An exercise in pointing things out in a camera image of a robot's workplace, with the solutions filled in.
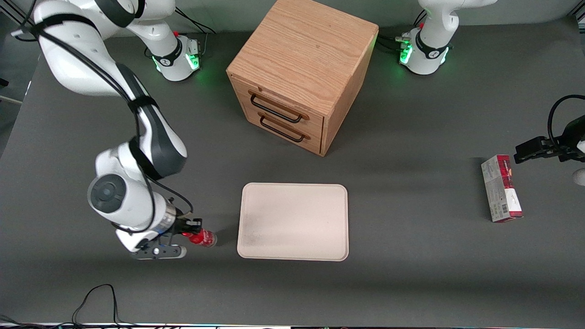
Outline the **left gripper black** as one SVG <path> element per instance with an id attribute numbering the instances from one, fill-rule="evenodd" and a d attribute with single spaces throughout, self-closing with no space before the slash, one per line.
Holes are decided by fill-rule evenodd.
<path id="1" fill-rule="evenodd" d="M 585 116 L 582 115 L 566 125 L 558 137 L 553 136 L 553 115 L 547 120 L 548 137 L 535 137 L 515 147 L 514 161 L 521 164 L 532 159 L 557 157 L 560 162 L 575 160 L 583 162 L 584 151 L 578 145 L 584 144 Z"/>

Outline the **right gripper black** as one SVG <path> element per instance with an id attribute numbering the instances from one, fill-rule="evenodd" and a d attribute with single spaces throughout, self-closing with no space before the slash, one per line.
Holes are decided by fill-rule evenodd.
<path id="1" fill-rule="evenodd" d="M 202 229 L 202 218 L 177 218 L 171 228 L 171 232 L 184 235 L 185 233 L 200 233 Z"/>

